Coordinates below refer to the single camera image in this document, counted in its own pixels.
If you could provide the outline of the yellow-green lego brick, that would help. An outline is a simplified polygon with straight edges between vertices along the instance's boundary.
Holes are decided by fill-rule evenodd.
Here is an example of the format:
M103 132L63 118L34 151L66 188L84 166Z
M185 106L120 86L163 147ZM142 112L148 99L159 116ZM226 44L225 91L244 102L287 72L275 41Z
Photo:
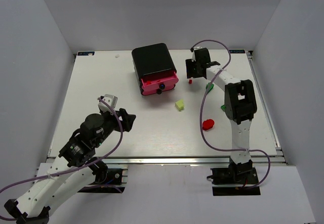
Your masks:
M180 100L176 101L176 102L175 102L175 107L176 107L176 109L177 109L179 112L181 112L182 110L184 110L185 105L184 105L184 101L183 101L183 99L180 99Z

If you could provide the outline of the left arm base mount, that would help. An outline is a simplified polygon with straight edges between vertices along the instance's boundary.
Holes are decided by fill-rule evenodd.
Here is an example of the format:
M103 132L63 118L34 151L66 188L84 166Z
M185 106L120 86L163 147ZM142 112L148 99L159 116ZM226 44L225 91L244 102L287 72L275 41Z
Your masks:
M106 173L96 177L95 181L79 190L79 193L122 194L128 182L128 166L108 163Z

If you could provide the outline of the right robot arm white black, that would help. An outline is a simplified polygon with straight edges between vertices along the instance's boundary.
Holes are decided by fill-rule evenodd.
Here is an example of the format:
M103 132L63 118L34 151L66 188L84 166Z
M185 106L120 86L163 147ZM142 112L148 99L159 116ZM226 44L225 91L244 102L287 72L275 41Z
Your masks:
M225 115L231 124L231 149L227 168L216 169L209 179L215 185L244 184L253 170L249 153L250 127L257 111L254 86L251 80L241 80L212 62L206 48L191 49L191 59L187 59L187 78L205 78L224 92Z

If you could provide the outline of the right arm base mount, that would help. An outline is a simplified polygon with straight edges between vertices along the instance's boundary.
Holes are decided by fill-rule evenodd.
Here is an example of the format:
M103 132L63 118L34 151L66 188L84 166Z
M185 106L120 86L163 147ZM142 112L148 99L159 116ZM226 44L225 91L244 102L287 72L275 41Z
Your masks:
M260 187L253 185L259 183L256 169L244 173L238 179L230 175L228 168L211 168L207 180L212 183L213 196L260 196Z

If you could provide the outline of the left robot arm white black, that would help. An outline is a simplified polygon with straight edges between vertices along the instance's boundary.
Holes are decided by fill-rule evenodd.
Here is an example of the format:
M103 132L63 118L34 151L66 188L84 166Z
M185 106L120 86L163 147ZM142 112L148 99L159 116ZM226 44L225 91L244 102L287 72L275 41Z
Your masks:
M109 108L88 115L60 150L47 174L32 180L33 186L17 199L10 199L4 208L15 223L48 223L50 215L67 199L92 183L106 181L108 168L96 149L118 131L129 132L136 119L125 109Z

